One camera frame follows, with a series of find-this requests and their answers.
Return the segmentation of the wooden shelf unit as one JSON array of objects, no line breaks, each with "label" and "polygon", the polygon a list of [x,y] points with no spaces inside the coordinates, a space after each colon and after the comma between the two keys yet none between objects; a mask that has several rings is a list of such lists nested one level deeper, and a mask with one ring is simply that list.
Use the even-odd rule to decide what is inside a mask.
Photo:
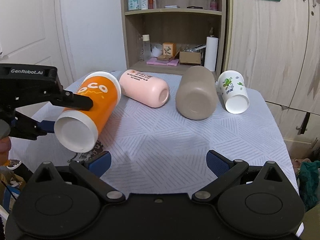
[{"label": "wooden shelf unit", "polygon": [[156,8],[128,11],[121,1],[126,66],[142,72],[183,74],[189,64],[152,66],[139,60],[140,38],[150,35],[150,42],[176,43],[178,49],[205,44],[207,37],[219,39],[215,74],[223,69],[227,22],[227,0],[217,0],[218,11],[210,10],[210,0],[158,0]]}]

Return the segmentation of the pink cup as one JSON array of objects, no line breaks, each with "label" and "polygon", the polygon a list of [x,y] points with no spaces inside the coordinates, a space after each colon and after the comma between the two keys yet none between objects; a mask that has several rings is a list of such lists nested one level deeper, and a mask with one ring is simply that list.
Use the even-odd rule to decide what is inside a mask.
[{"label": "pink cup", "polygon": [[152,108],[163,106],[170,95],[166,81],[137,70],[125,71],[119,83],[125,96]]}]

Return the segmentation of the small cardboard box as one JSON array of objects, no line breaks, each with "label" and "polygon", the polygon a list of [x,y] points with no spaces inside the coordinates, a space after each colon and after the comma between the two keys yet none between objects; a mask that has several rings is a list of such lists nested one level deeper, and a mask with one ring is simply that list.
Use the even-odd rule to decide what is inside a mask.
[{"label": "small cardboard box", "polygon": [[180,51],[180,64],[201,65],[201,53]]}]

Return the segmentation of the white door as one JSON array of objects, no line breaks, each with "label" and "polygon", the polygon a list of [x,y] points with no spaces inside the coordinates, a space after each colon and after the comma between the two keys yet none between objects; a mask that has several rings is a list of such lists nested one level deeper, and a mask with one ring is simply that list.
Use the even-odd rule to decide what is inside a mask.
[{"label": "white door", "polygon": [[63,61],[57,0],[1,0],[1,63],[54,66],[64,88],[73,81]]}]

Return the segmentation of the orange paper cup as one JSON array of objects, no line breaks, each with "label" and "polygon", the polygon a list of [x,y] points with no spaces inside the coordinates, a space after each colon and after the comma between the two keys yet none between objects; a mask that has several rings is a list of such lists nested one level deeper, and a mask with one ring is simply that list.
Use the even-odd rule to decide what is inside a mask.
[{"label": "orange paper cup", "polygon": [[108,72],[93,72],[82,82],[78,95],[89,97],[93,107],[88,111],[65,108],[54,125],[58,141],[73,152],[93,149],[112,111],[120,102],[121,87]]}]

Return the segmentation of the white floral cup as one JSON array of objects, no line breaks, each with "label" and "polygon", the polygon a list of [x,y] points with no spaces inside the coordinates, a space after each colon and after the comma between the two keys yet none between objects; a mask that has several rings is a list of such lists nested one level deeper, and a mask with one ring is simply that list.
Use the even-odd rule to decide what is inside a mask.
[{"label": "white floral cup", "polygon": [[223,72],[217,81],[217,91],[221,94],[229,113],[241,114],[249,107],[249,98],[243,76],[234,70]]}]

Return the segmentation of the taupe brown cup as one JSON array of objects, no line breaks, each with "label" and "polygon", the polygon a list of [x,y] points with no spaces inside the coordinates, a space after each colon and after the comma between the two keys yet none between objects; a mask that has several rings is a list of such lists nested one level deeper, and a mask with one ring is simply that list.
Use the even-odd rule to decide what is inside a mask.
[{"label": "taupe brown cup", "polygon": [[203,120],[216,110],[218,96],[213,73],[203,66],[190,67],[176,92],[176,108],[185,118]]}]

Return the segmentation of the teal lotion bottle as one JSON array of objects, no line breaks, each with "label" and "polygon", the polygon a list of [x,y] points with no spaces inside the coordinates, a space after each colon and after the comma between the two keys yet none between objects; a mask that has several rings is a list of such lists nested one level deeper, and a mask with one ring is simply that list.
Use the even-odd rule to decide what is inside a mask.
[{"label": "teal lotion bottle", "polygon": [[127,0],[127,9],[128,11],[140,10],[140,0]]}]

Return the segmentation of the wooden picture box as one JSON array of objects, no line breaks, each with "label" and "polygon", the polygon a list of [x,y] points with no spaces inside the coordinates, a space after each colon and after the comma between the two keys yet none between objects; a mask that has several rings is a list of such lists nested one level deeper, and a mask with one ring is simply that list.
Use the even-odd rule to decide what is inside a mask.
[{"label": "wooden picture box", "polygon": [[176,55],[176,43],[164,42],[163,43],[163,55],[173,57]]}]

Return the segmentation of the pink small bottle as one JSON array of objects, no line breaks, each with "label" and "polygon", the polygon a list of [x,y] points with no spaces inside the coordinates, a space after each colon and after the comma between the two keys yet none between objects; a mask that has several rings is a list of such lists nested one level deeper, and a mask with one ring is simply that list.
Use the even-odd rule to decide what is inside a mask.
[{"label": "pink small bottle", "polygon": [[218,11],[219,5],[217,0],[210,0],[210,10]]}]

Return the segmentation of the wooden wardrobe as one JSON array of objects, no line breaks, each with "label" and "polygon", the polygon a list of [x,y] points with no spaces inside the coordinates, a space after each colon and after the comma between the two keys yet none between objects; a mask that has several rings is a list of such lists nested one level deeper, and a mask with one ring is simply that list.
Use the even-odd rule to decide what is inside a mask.
[{"label": "wooden wardrobe", "polygon": [[271,103],[319,113],[319,0],[229,0],[226,68]]}]

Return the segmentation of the clear bottle beige cap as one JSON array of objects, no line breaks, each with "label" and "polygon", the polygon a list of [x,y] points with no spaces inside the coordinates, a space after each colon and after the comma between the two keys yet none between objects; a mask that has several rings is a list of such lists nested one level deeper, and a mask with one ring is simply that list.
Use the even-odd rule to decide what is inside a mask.
[{"label": "clear bottle beige cap", "polygon": [[140,38],[140,61],[148,61],[151,59],[151,45],[150,45],[150,35],[145,34]]}]

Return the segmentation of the white patterned tablecloth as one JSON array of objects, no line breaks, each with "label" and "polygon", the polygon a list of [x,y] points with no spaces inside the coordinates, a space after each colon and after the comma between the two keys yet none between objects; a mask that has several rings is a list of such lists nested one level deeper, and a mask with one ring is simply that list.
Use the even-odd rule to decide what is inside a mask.
[{"label": "white patterned tablecloth", "polygon": [[219,101],[209,118],[189,120],[175,105],[181,77],[159,77],[170,87],[164,106],[150,108],[123,96],[101,132],[99,141],[112,158],[103,181],[125,195],[192,194],[215,180],[206,164],[207,152],[215,150],[253,166],[275,161],[297,186],[283,137],[258,91],[247,91],[249,108],[244,113],[231,114]]}]

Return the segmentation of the pink flat packs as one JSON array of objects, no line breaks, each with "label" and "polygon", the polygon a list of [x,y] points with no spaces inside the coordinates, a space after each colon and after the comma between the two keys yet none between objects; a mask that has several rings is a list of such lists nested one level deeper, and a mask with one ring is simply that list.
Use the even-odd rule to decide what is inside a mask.
[{"label": "pink flat packs", "polygon": [[146,64],[155,65],[155,66],[173,66],[176,67],[179,63],[179,59],[173,60],[158,60],[156,57],[149,59]]}]

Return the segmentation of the white paper roll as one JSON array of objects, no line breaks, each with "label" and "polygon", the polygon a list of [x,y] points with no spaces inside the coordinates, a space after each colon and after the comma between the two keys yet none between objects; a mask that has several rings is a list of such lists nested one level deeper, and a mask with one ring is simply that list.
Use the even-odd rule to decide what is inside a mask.
[{"label": "white paper roll", "polygon": [[204,59],[204,66],[214,72],[216,69],[216,59],[219,39],[215,37],[207,37],[206,40],[206,54]]}]

